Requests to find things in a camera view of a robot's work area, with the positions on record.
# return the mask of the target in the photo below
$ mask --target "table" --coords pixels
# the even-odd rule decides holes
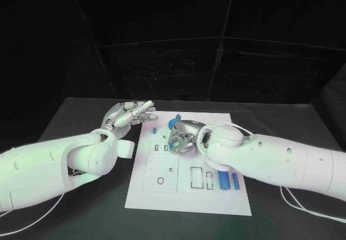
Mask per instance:
[[[109,109],[124,99],[68,97],[39,141],[90,133],[101,126]],[[251,132],[282,137],[307,145],[341,151],[329,129],[309,104],[258,104],[155,101],[159,111],[230,113],[235,124]],[[140,138],[142,125],[124,140]],[[318,217],[287,205],[280,188],[246,177],[253,216],[126,209],[133,165],[119,158],[111,172],[68,192],[55,210],[9,240],[344,240],[346,225]],[[329,196],[293,189],[303,206],[346,218],[346,203]],[[19,209],[0,219],[0,233],[29,225],[51,209],[58,198]]]

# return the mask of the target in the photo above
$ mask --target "blue object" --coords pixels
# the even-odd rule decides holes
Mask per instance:
[[[220,182],[220,189],[221,190],[231,189],[230,172],[228,171],[218,171],[218,182]]]
[[[233,181],[234,181],[235,190],[240,190],[240,182],[238,182],[237,173],[233,173]]]
[[[181,119],[182,119],[182,116],[181,116],[181,114],[178,114],[176,117],[169,121],[168,127],[169,127],[171,130],[173,129],[175,123],[176,123]]]

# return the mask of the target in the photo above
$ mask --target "robotic hand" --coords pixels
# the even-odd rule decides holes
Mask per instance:
[[[204,161],[217,170],[234,168],[264,183],[346,201],[346,153],[261,134],[244,136],[234,126],[221,121],[176,121],[169,143],[179,145],[171,152],[186,153],[198,147]]]
[[[106,175],[117,157],[132,158],[122,140],[132,125],[156,121],[155,103],[119,103],[91,133],[13,148],[0,154],[0,212],[29,207]]]

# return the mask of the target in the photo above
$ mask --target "black backdrop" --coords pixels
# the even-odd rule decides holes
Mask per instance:
[[[78,6],[122,98],[307,103],[346,62],[341,0]]]

